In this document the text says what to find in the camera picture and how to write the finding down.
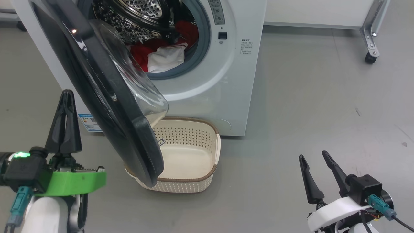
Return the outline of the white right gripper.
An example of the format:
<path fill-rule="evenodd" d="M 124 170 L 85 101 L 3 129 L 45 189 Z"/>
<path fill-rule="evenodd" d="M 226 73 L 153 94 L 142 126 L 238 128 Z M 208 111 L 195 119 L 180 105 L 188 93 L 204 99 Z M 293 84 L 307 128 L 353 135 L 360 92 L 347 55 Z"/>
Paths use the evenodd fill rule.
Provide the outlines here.
<path fill-rule="evenodd" d="M 341 221 L 361 210 L 371 208 L 370 205 L 359 205 L 352 198 L 346 197 L 348 196 L 350 189 L 349 185 L 346 183 L 347 175 L 327 151 L 322 151 L 322 156 L 325 159 L 328 168 L 330 168 L 334 175 L 338 187 L 340 188 L 339 194 L 342 198 L 321 207 L 307 218 L 307 223 L 311 232 L 335 224 L 337 221 Z M 316 185 L 310 173 L 309 164 L 303 155 L 299 155 L 299 164 L 308 203 L 311 205 L 319 205 L 323 203 L 325 195 Z"/>

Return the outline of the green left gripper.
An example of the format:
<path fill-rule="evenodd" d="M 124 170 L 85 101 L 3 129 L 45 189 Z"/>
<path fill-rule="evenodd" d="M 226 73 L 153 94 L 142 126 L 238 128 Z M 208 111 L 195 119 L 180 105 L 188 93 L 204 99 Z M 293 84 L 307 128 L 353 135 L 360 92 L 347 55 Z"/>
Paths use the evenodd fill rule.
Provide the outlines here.
<path fill-rule="evenodd" d="M 81 134 L 76 111 L 74 93 L 64 90 L 50 127 L 45 149 L 50 154 L 60 151 L 60 145 L 65 137 L 66 153 L 82 151 Z M 71 154 L 54 155 L 49 162 L 41 156 L 35 156 L 34 162 L 40 165 L 40 181 L 45 181 L 47 188 L 35 190 L 35 196 L 70 196 L 92 193 L 107 183 L 105 168 L 88 170 L 77 164 Z"/>

